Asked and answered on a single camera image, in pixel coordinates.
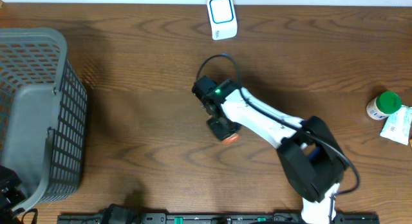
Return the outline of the red Top chocolate bar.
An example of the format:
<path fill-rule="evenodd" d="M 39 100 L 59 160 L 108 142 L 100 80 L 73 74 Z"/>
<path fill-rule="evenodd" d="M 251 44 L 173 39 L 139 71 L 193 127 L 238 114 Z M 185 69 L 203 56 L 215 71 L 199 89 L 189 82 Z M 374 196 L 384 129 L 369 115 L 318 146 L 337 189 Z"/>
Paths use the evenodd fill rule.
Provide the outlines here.
<path fill-rule="evenodd" d="M 234 133 L 230 136 L 228 136 L 227 138 L 223 139 L 221 142 L 223 144 L 231 144 L 237 140 L 239 140 L 240 136 L 237 133 Z"/>

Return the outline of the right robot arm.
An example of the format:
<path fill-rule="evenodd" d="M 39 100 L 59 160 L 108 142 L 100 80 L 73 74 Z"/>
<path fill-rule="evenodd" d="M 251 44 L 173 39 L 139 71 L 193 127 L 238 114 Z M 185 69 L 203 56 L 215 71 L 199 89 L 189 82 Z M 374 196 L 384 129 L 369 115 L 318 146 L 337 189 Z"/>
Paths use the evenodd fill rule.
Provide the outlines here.
<path fill-rule="evenodd" d="M 304 222 L 334 219 L 332 197 L 349 164 L 323 120 L 284 114 L 230 79 L 217 84 L 203 76 L 192 92 L 209 114 L 207 125 L 219 141 L 235 141 L 246 127 L 275 148 L 289 184 L 303 199 Z"/>

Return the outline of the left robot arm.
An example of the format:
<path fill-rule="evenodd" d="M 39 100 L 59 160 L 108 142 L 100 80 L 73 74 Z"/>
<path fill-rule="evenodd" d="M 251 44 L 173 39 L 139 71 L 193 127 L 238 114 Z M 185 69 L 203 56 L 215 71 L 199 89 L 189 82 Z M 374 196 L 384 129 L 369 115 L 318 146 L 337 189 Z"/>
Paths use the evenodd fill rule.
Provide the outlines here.
<path fill-rule="evenodd" d="M 33 213 L 31 224 L 37 224 L 38 210 L 17 208 L 26 197 L 17 188 L 21 184 L 18 175 L 11 169 L 1 166 L 1 224 L 24 224 L 24 217 Z"/>

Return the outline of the green lid jar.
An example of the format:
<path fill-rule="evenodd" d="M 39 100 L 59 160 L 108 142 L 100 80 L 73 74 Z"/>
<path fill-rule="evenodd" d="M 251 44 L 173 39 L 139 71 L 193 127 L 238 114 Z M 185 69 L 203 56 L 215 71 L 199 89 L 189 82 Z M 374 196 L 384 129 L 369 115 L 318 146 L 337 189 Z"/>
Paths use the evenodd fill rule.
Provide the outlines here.
<path fill-rule="evenodd" d="M 374 120 L 383 120 L 397 112 L 402 99 L 392 91 L 386 91 L 371 100 L 366 106 L 366 113 Z"/>

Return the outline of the teal wet wipes pack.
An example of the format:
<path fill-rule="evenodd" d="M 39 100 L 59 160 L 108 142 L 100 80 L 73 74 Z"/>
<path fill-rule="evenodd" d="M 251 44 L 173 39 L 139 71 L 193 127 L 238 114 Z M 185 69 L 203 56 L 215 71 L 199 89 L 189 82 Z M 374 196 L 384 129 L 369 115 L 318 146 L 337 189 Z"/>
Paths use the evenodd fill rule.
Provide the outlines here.
<path fill-rule="evenodd" d="M 380 136 L 394 142 L 408 145 L 411 130 L 411 107 L 402 105 L 401 108 L 386 119 Z"/>

